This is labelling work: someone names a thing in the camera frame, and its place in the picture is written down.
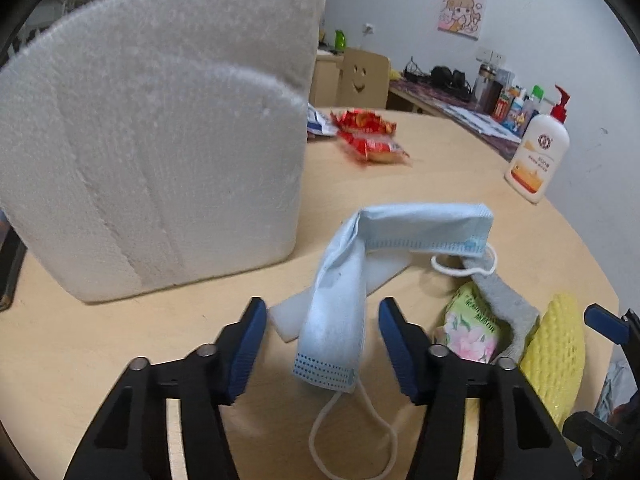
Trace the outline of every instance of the wall picture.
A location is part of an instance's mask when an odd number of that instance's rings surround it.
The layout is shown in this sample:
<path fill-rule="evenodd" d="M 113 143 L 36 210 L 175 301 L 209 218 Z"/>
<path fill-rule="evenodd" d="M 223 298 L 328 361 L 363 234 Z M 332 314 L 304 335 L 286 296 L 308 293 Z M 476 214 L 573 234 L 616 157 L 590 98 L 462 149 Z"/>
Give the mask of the wall picture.
<path fill-rule="evenodd" d="M 485 0 L 442 0 L 439 30 L 478 39 L 484 19 Z"/>

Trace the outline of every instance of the yellow foam net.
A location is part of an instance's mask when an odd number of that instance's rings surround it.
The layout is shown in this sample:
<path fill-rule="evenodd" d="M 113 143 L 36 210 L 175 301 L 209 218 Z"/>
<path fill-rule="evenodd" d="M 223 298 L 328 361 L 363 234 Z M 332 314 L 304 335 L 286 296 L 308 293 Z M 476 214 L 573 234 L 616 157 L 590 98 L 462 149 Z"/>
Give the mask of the yellow foam net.
<path fill-rule="evenodd" d="M 520 368 L 558 428 L 562 428 L 575 404 L 584 359 L 582 311 L 570 294 L 556 294 Z"/>

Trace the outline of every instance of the mask ear loop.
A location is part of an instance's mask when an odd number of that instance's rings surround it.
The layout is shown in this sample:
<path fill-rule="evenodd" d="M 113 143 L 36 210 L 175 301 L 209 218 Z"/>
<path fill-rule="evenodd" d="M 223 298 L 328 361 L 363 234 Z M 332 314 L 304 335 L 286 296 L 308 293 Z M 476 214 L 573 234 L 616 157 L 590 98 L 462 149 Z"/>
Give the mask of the mask ear loop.
<path fill-rule="evenodd" d="M 380 473 L 378 476 L 374 476 L 373 478 L 367 479 L 367 480 L 382 480 L 391 472 L 394 465 L 396 464 L 396 458 L 398 458 L 398 434 L 396 433 L 396 430 L 394 430 L 394 428 L 391 426 L 391 424 L 389 424 L 385 419 L 383 419 L 381 416 L 378 415 L 378 412 L 373 407 L 373 404 L 371 403 L 371 400 L 369 399 L 369 396 L 367 395 L 364 389 L 364 386 L 362 386 L 360 379 L 358 379 L 357 386 L 362 392 L 362 397 L 364 398 L 365 407 L 367 411 L 373 416 L 373 418 L 376 420 L 376 422 L 380 426 L 385 428 L 386 432 L 389 435 L 389 443 L 391 446 L 391 456 L 389 457 L 389 462 L 386 463 L 386 467 L 382 473 Z M 316 420 L 314 421 L 314 424 L 311 427 L 311 432 L 309 433 L 309 452 L 311 453 L 311 458 L 314 459 L 314 462 L 318 466 L 318 469 L 322 471 L 324 475 L 327 478 L 330 478 L 331 480 L 346 480 L 346 479 L 334 475 L 326 468 L 326 466 L 318 456 L 318 452 L 316 451 L 316 434 L 318 433 L 318 429 L 320 428 L 320 425 L 324 421 L 324 418 L 331 411 L 332 407 L 335 406 L 336 402 L 338 402 L 338 399 L 340 399 L 341 395 L 342 395 L 342 392 L 334 393 L 334 396 L 329 400 L 329 402 L 324 406 L 324 408 L 320 410 L 320 413 L 318 413 L 318 416 L 316 417 Z"/>
<path fill-rule="evenodd" d="M 490 243 L 487 243 L 486 250 L 491 253 L 492 259 L 494 260 L 494 264 L 488 270 L 482 269 L 481 267 L 472 267 L 471 269 L 451 269 L 450 267 L 445 267 L 439 264 L 435 254 L 431 257 L 431 267 L 438 272 L 446 274 L 447 276 L 453 276 L 454 278 L 466 278 L 472 274 L 489 276 L 495 272 L 495 267 L 498 266 L 498 254 L 496 254 L 494 247 Z"/>

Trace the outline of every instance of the red candy wrapper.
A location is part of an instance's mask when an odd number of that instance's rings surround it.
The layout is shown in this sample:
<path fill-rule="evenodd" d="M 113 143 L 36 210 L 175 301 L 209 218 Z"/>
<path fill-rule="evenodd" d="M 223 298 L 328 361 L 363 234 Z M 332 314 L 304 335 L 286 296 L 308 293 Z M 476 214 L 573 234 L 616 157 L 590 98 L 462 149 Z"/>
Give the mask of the red candy wrapper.
<path fill-rule="evenodd" d="M 397 164 L 406 162 L 409 158 L 408 153 L 386 135 L 355 135 L 340 131 L 337 133 L 337 137 L 344 150 L 360 162 Z"/>
<path fill-rule="evenodd" d="M 385 121 L 379 115 L 364 110 L 343 112 L 339 116 L 331 114 L 334 123 L 344 132 L 350 134 L 387 135 L 396 134 L 396 123 Z"/>

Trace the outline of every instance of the gray sock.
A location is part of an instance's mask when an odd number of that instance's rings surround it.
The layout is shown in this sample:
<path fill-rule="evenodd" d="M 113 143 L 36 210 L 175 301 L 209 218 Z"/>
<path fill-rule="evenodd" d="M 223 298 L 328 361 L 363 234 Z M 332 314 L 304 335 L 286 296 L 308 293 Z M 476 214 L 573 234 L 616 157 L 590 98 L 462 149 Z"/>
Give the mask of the gray sock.
<path fill-rule="evenodd" d="M 488 269 L 492 264 L 491 257 L 487 255 L 483 258 L 461 259 L 467 269 L 470 267 Z M 501 321 L 499 325 L 502 336 L 496 349 L 497 356 L 492 362 L 500 357 L 510 357 L 519 362 L 525 350 L 527 337 L 538 323 L 539 311 L 504 283 L 496 273 L 490 276 L 473 274 L 471 278 L 491 307 L 494 316 Z"/>

